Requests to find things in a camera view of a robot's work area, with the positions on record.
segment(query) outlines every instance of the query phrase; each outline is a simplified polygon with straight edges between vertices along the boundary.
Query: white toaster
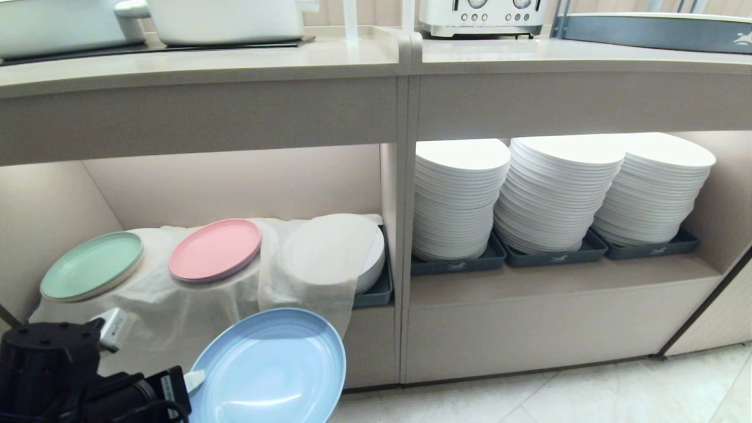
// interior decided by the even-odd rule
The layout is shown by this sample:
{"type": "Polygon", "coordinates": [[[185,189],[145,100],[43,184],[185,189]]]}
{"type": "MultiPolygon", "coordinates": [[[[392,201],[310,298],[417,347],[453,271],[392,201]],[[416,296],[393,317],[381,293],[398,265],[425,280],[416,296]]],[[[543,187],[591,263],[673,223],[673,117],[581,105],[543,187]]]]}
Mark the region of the white toaster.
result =
{"type": "Polygon", "coordinates": [[[435,37],[541,33],[547,0],[420,0],[419,28],[435,37]]]}

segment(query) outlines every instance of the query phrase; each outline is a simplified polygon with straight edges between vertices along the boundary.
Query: tray logo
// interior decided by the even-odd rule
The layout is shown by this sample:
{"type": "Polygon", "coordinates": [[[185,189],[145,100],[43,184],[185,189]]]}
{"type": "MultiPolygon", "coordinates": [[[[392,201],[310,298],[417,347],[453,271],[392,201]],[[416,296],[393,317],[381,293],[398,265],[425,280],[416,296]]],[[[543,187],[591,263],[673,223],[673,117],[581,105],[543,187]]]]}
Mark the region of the tray logo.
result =
{"type": "Polygon", "coordinates": [[[752,46],[752,32],[746,35],[744,35],[743,32],[740,32],[737,35],[739,36],[739,38],[734,41],[734,44],[752,46]]]}

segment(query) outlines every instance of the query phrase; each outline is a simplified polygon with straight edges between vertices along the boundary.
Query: black machine part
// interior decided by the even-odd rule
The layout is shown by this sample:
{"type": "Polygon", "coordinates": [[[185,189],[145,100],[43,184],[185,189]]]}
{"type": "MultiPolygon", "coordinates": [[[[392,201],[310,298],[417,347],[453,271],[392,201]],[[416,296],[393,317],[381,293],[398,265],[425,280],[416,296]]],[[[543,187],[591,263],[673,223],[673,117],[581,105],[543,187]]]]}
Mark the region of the black machine part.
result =
{"type": "Polygon", "coordinates": [[[95,325],[21,324],[0,344],[0,423],[188,423],[183,370],[97,375],[95,325]]]}
{"type": "Polygon", "coordinates": [[[79,421],[79,405],[96,382],[98,367],[97,329],[68,323],[16,326],[0,344],[0,412],[79,421]]]}

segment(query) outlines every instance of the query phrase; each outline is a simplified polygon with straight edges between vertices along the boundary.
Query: blue plate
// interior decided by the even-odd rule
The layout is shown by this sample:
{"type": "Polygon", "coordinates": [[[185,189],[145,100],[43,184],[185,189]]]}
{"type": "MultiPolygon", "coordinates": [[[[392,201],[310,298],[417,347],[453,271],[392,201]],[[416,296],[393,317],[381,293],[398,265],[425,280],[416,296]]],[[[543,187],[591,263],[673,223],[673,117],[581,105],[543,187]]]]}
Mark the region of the blue plate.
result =
{"type": "Polygon", "coordinates": [[[301,309],[260,312],[225,330],[193,370],[191,422],[325,423],[337,406],[347,362],[337,331],[301,309]]]}

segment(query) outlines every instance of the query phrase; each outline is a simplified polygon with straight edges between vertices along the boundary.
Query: tile floor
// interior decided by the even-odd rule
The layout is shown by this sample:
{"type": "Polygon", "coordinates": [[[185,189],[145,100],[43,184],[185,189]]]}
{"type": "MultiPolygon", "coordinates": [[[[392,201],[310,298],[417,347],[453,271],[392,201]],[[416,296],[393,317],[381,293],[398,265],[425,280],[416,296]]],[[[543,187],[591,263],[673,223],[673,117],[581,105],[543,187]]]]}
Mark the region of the tile floor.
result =
{"type": "Polygon", "coordinates": [[[752,423],[752,345],[344,395],[329,423],[752,423]]]}

